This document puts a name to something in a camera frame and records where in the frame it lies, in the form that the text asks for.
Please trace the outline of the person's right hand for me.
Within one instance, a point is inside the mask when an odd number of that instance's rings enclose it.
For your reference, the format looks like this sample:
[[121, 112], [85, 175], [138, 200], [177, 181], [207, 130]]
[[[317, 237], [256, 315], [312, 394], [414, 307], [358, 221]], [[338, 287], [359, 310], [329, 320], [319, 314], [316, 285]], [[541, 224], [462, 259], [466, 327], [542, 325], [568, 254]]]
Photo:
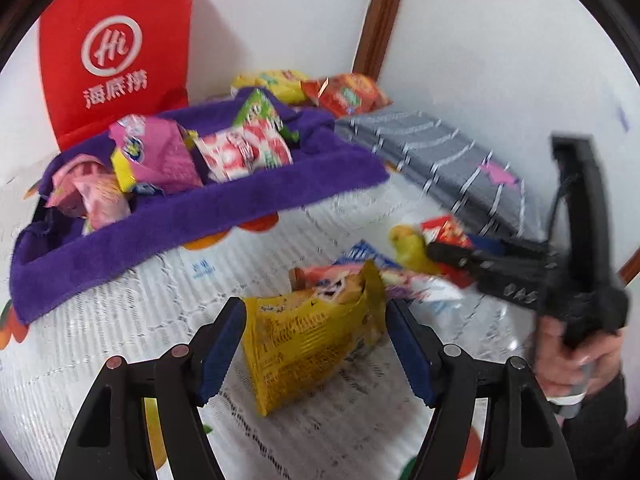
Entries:
[[586, 395], [596, 394], [622, 368], [622, 348], [626, 328], [614, 334], [599, 332], [577, 349], [563, 344], [565, 325], [544, 316], [538, 321], [535, 374], [548, 398], [568, 396], [574, 387], [587, 385]]

